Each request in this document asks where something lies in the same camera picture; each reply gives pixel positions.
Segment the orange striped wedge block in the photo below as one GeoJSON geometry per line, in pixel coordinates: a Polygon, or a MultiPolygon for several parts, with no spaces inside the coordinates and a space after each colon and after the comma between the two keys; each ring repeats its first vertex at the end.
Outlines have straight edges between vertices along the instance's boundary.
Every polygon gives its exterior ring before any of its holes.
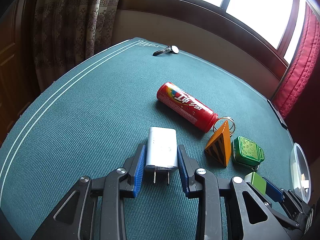
{"type": "Polygon", "coordinates": [[[228,121],[225,121],[210,137],[204,152],[227,167],[231,157],[231,138],[228,121]]]}

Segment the green white cube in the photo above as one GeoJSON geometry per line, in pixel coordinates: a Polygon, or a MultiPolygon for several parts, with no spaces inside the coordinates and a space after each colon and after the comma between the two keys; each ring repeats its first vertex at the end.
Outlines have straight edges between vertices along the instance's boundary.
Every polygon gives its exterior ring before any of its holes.
{"type": "Polygon", "coordinates": [[[266,193],[266,181],[257,172],[251,172],[244,177],[244,181],[251,183],[262,195],[266,193]]]}

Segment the clear plastic bowl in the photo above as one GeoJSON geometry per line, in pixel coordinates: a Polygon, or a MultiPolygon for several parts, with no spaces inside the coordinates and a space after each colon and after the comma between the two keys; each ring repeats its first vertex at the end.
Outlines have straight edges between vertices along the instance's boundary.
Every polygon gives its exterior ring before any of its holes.
{"type": "Polygon", "coordinates": [[[301,146],[296,142],[294,143],[290,154],[290,173],[294,193],[298,195],[306,204],[308,204],[311,198],[310,170],[305,154],[301,146]],[[302,174],[305,174],[306,179],[309,180],[310,187],[306,190],[301,186],[300,183],[302,174]]]}

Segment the white wall charger plug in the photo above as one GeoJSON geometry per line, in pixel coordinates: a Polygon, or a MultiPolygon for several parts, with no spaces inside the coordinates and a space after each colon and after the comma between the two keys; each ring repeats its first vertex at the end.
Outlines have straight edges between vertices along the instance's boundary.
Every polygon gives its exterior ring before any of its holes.
{"type": "Polygon", "coordinates": [[[153,174],[156,183],[158,173],[166,174],[167,185],[170,177],[178,169],[176,130],[163,127],[150,127],[147,143],[146,172],[153,174]]]}

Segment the brown wooden window frame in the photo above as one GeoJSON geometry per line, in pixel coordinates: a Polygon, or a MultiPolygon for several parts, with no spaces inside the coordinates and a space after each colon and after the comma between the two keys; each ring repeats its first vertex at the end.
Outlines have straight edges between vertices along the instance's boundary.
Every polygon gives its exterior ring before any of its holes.
{"type": "Polygon", "coordinates": [[[174,18],[202,28],[239,47],[281,78],[289,66],[284,55],[297,25],[300,0],[290,0],[288,19],[274,46],[244,21],[227,12],[230,1],[220,0],[214,5],[205,0],[119,0],[119,7],[174,18]]]}

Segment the green jar-shaped tin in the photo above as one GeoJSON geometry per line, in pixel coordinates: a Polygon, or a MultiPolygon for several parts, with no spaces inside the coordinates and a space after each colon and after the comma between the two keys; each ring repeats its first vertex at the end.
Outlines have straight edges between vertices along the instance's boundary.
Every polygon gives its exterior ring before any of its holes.
{"type": "Polygon", "coordinates": [[[233,161],[253,171],[265,160],[264,151],[254,141],[238,136],[232,142],[233,161]]]}

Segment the beige patterned curtain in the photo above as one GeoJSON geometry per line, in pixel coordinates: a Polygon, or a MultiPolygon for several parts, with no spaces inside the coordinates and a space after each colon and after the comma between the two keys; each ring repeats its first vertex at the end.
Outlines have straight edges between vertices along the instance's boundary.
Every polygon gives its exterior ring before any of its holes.
{"type": "Polygon", "coordinates": [[[37,0],[33,52],[41,91],[110,47],[119,0],[37,0]]]}

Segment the black remote control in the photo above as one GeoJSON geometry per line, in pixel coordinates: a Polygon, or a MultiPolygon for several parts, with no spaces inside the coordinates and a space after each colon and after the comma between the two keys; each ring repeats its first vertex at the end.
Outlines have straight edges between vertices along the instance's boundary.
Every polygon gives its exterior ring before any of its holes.
{"type": "Polygon", "coordinates": [[[281,124],[281,126],[282,126],[284,129],[288,130],[288,126],[287,126],[287,124],[285,123],[285,121],[284,121],[283,117],[281,116],[280,112],[275,108],[274,104],[273,104],[270,100],[267,99],[267,102],[268,102],[268,104],[270,105],[270,107],[272,108],[272,110],[274,111],[274,113],[275,113],[275,115],[276,115],[279,123],[281,124]]]}

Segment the green table mat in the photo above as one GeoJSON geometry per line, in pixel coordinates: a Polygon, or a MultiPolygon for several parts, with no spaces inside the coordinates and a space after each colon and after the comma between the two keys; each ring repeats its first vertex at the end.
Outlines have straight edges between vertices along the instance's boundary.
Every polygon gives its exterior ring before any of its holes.
{"type": "Polygon", "coordinates": [[[9,222],[1,226],[1,239],[31,239],[82,175],[98,178],[119,167],[152,126],[175,129],[188,155],[216,176],[244,176],[243,166],[222,167],[205,156],[210,133],[157,100],[168,81],[233,118],[235,135],[265,152],[259,174],[291,188],[293,140],[267,99],[194,55],[153,56],[160,48],[141,38],[112,46],[64,74],[22,114],[1,146],[1,211],[9,222]]]}

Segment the red cylindrical can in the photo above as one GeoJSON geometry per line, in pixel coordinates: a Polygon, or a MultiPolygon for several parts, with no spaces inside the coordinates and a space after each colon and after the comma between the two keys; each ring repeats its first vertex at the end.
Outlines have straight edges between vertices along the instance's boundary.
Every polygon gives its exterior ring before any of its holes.
{"type": "Polygon", "coordinates": [[[218,115],[173,83],[166,82],[157,91],[157,99],[207,133],[217,122],[218,115]]]}

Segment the red quilted curtain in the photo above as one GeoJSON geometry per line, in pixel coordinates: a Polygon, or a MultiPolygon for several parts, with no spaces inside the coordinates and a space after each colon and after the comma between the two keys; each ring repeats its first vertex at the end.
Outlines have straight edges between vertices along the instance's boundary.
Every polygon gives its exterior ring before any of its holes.
{"type": "Polygon", "coordinates": [[[301,96],[319,56],[319,20],[307,7],[302,35],[289,71],[272,100],[282,118],[286,118],[301,96]]]}

